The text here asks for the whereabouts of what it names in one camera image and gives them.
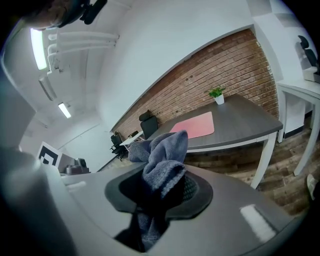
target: wooden floor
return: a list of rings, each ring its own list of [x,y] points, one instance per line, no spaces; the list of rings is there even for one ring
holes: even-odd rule
[[[304,131],[276,142],[271,161],[264,178],[257,190],[283,207],[290,215],[297,215],[309,207],[310,198],[306,184],[306,176],[320,180],[320,141],[307,166],[299,176],[293,172],[304,152],[311,130]],[[245,147],[213,151],[210,153],[188,153],[184,163],[217,173],[226,174],[250,184],[259,164],[262,143]],[[116,159],[106,169],[127,166],[131,162],[125,158],[120,162]]]

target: ceiling light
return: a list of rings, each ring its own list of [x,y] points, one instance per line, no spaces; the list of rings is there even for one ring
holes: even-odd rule
[[[68,111],[68,109],[66,108],[65,104],[62,102],[58,105],[59,109],[62,111],[62,113],[64,113],[66,118],[70,118],[71,115]]]
[[[47,67],[44,43],[42,40],[42,31],[30,29],[31,43],[36,65],[39,70],[43,70]]]

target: white pot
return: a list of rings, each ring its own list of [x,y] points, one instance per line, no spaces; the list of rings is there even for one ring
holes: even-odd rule
[[[215,99],[215,101],[216,101],[216,103],[218,105],[221,105],[221,104],[225,103],[225,98],[224,98],[223,94],[221,94],[220,96],[218,96],[218,97],[216,97],[214,99]]]

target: red brick wall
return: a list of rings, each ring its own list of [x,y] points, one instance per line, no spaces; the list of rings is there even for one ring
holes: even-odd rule
[[[240,94],[278,116],[276,85],[257,39],[249,29],[229,35],[196,52],[143,95],[112,129],[126,138],[140,131],[139,116],[150,110],[162,124],[214,101],[212,87],[224,96]]]

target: white table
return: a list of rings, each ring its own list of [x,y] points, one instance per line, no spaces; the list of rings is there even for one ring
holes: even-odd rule
[[[313,149],[316,145],[320,130],[320,84],[304,79],[299,80],[281,80],[276,82],[279,104],[279,120],[283,123],[282,130],[279,131],[278,142],[281,143],[284,137],[287,122],[287,100],[286,94],[295,95],[313,105],[311,117],[311,135],[308,144],[304,150],[302,158],[294,170],[294,175],[297,176],[301,173],[310,158]]]
[[[207,112],[212,113],[214,133],[190,138],[187,153],[230,149],[263,142],[260,162],[251,183],[251,187],[256,189],[268,168],[277,132],[282,129],[283,124],[262,107],[240,95],[226,97],[222,105],[213,102],[177,116],[162,124],[149,140],[170,132],[181,121]]]
[[[144,134],[143,131],[138,132],[135,136],[133,136],[132,138],[127,138],[124,142],[122,142],[120,144],[120,146],[125,146],[126,150],[129,151],[129,145],[133,142],[135,142],[135,140],[137,138],[139,138],[142,134]]]

